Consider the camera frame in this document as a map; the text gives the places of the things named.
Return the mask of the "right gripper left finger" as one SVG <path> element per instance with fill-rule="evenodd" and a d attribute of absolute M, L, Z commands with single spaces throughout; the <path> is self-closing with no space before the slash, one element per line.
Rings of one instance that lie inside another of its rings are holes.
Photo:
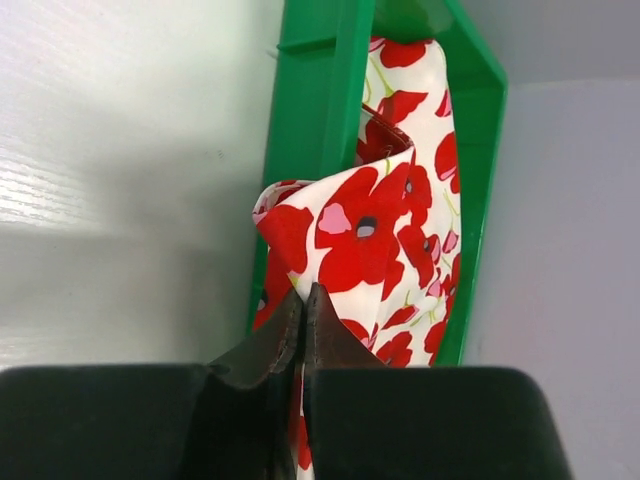
<path fill-rule="evenodd" d="M 289 292 L 208 364 L 13 367 L 1 373 L 5 479 L 290 479 L 303 316 Z"/>

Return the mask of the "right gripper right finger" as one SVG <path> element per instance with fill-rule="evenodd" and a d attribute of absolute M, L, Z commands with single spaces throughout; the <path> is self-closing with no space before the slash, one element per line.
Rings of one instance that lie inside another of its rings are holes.
<path fill-rule="evenodd" d="M 546 397 L 500 367 L 393 368 L 307 301 L 303 410 L 319 479 L 568 479 Z"/>

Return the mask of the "red poppy floral skirt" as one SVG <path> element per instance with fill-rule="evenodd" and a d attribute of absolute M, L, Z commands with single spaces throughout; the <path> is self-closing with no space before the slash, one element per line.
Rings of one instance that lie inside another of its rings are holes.
<path fill-rule="evenodd" d="M 371 39 L 354 164 L 267 187 L 252 212 L 267 244 L 253 326 L 289 290 L 323 285 L 383 363 L 434 364 L 455 302 L 460 179 L 446 57 L 434 40 Z"/>

